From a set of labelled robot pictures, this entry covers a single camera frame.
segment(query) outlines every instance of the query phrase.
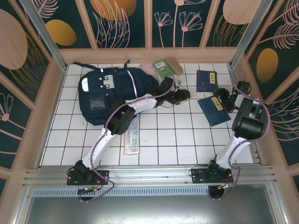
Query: metal plate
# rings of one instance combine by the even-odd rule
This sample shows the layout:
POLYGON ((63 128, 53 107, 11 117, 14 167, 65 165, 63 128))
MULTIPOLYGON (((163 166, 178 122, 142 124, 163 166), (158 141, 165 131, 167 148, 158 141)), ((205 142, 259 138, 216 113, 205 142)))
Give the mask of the metal plate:
MULTIPOLYGON (((97 170, 97 172, 99 174, 101 174, 102 176, 106 177, 107 179, 109 179, 109 170, 97 170)), ((102 179, 100 177, 98 177, 98 178, 100 179, 100 181, 103 185, 108 184, 108 182, 105 181, 104 179, 102 179)), ((94 185, 94 186, 97 186, 98 185, 98 179, 94 178, 90 182, 86 182, 81 177, 79 177, 78 174, 75 171, 70 171, 69 175, 68 175, 66 185, 69 185, 69 186, 72 186, 72 185, 75 185, 75 186, 80 186, 80 185, 94 185)))
MULTIPOLYGON (((207 169, 200 168, 200 169, 191 169, 192 174, 192 183, 225 183, 223 180, 219 179, 216 181, 211 181, 208 179, 206 175, 207 169)), ((233 176, 231 175, 228 178, 231 182, 234 181, 233 176)))

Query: tile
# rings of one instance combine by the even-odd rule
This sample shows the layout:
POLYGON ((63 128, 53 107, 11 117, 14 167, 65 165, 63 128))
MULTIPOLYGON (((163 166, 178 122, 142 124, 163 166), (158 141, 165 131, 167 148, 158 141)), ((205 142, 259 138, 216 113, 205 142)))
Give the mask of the tile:
POLYGON ((214 65, 214 70, 218 74, 228 74, 228 66, 226 64, 213 64, 214 65))
POLYGON ((72 114, 75 100, 60 100, 56 114, 72 114))
POLYGON ((194 129, 196 146, 212 146, 212 135, 210 129, 194 129))
POLYGON ((187 86, 187 80, 186 80, 186 75, 182 74, 182 75, 174 75, 174 79, 175 80, 180 80, 181 81, 181 86, 187 86))
POLYGON ((154 113, 140 114, 140 129, 157 129, 157 115, 154 113))
POLYGON ((176 134, 174 129, 160 130, 158 129, 158 145, 159 146, 175 146, 176 134))
POLYGON ((193 128, 210 128, 210 124, 203 113, 192 114, 193 128))
POLYGON ((196 146, 198 164, 208 164, 215 157, 213 146, 196 146))
POLYGON ((121 63, 121 64, 112 64, 112 68, 120 68, 122 69, 124 67, 125 63, 121 63))
POLYGON ((252 155, 249 146, 246 146, 236 158, 237 163, 253 163, 252 155))
POLYGON ((129 63, 127 64, 128 68, 140 68, 141 63, 129 63))
POLYGON ((43 166, 60 166, 64 147, 47 147, 43 157, 43 166))
POLYGON ((109 147, 101 159, 101 166, 118 165, 120 162, 120 147, 109 147))
POLYGON ((197 164, 195 146, 178 147, 178 163, 181 165, 197 164))
POLYGON ((91 149, 91 147, 83 147, 82 158, 84 158, 91 149))
POLYGON ((140 147, 139 165, 158 165, 158 148, 140 147))
POLYGON ((85 130, 87 121, 81 114, 73 114, 71 117, 70 129, 85 130))
POLYGON ((103 127, 104 127, 104 125, 96 125, 96 126, 94 126, 91 123, 87 123, 87 129, 88 130, 102 130, 103 127))
POLYGON ((140 146, 157 146, 157 130, 140 130, 140 146))
POLYGON ((231 120, 227 121, 226 123, 228 124, 228 128, 232 128, 234 119, 235 119, 237 114, 236 113, 229 113, 228 115, 231 118, 231 120))
POLYGON ((78 87, 64 87, 61 92, 60 100, 71 99, 75 100, 78 87))
POLYGON ((174 109, 175 113, 190 113, 189 101, 187 100, 186 102, 183 102, 182 104, 174 105, 173 109, 174 109))
POLYGON ((182 67, 182 69, 183 69, 183 74, 186 74, 185 73, 185 65, 184 65, 184 63, 178 63, 181 67, 182 67))
POLYGON ((85 130, 69 130, 66 147, 81 147, 84 144, 85 130))
POLYGON ((198 104, 198 99, 189 99, 189 104, 191 113, 203 113, 200 105, 198 104))
POLYGON ((83 147, 65 147, 61 165, 74 166, 81 159, 83 147))
POLYGON ((159 165, 177 165, 177 147, 159 147, 159 165))
POLYGON ((226 122, 223 122, 223 123, 221 123, 221 124, 214 125, 214 126, 212 126, 211 128, 227 128, 227 127, 228 127, 228 126, 227 126, 226 122))
POLYGON ((82 114, 81 110, 80 110, 80 103, 79 100, 75 101, 75 106, 74 106, 74 111, 73 114, 82 114))
POLYGON ((194 146, 194 135, 192 129, 176 129, 178 146, 194 146))
MULTIPOLYGON (((95 67, 98 67, 98 64, 90 64, 92 66, 95 66, 95 67)), ((94 71, 94 69, 90 69, 90 68, 87 68, 87 67, 83 67, 82 69, 82 75, 86 75, 88 72, 90 71, 94 71)))
POLYGON ((226 145, 230 139, 228 129, 212 129, 214 145, 226 145))
POLYGON ((205 95, 202 92, 196 92, 196 86, 188 86, 191 99, 204 99, 205 95))
POLYGON ((70 64, 67 75, 81 75, 83 67, 77 64, 70 64))
POLYGON ((191 114, 189 113, 174 114, 174 122, 176 128, 192 128, 191 114))
POLYGON ((84 147, 92 147, 101 133, 102 130, 87 130, 84 140, 84 147))
POLYGON ((78 87, 81 76, 66 76, 64 87, 78 87))
POLYGON ((199 70, 198 63, 185 63, 186 74, 196 74, 199 70))
POLYGON ((157 107, 158 113, 173 113, 173 106, 168 102, 164 102, 163 105, 157 107))
POLYGON ((199 69, 202 71, 214 71, 212 63, 199 63, 199 69))
POLYGON ((173 113, 158 114, 159 129, 174 129, 173 113))
POLYGON ((112 64, 98 64, 98 69, 112 68, 112 64))
POLYGON ((70 126, 71 115, 55 115, 52 129, 53 130, 68 130, 70 126))
POLYGON ((142 113, 157 113, 157 108, 150 109, 150 110, 145 110, 142 113))
POLYGON ((139 154, 126 155, 121 148, 120 165, 138 165, 139 154))
POLYGON ((68 130, 52 130, 47 147, 64 147, 68 130))
POLYGON ((217 74, 218 85, 232 85, 229 74, 217 74))
POLYGON ((186 75, 187 86, 196 86, 196 75, 189 74, 186 75))

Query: black cable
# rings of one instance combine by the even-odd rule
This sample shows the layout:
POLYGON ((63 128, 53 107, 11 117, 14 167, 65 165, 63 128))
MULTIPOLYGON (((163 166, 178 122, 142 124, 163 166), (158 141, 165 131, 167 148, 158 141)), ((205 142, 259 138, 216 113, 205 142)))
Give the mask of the black cable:
POLYGON ((209 164, 198 164, 198 165, 192 167, 191 169, 189 169, 189 171, 188 171, 188 175, 189 175, 189 176, 192 176, 192 175, 190 174, 190 171, 191 171, 193 168, 195 168, 195 167, 207 167, 208 165, 209 165, 209 164))
POLYGON ((69 169, 67 170, 67 172, 66 172, 66 175, 69 175, 69 171, 70 171, 71 169, 73 169, 73 168, 75 168, 75 166, 69 168, 69 169))

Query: metal rod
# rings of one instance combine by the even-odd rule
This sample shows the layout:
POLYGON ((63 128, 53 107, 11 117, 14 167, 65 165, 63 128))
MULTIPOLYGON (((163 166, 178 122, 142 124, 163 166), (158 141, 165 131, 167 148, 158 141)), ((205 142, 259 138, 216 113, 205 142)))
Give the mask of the metal rod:
POLYGON ((254 13, 250 23, 248 24, 236 50, 235 53, 230 61, 231 68, 234 69, 241 57, 243 56, 246 48, 248 47, 251 39, 253 38, 254 34, 256 33, 257 29, 259 28, 260 24, 262 23, 264 16, 266 16, 271 3, 273 0, 262 0, 258 5, 256 12, 254 13))

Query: white tag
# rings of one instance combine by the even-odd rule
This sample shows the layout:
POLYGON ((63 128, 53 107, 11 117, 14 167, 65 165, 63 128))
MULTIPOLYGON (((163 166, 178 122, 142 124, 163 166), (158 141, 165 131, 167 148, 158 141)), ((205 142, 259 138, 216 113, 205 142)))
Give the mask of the white tag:
POLYGON ((159 63, 155 64, 155 66, 157 67, 157 69, 159 69, 159 68, 166 66, 166 64, 164 62, 159 62, 159 63))

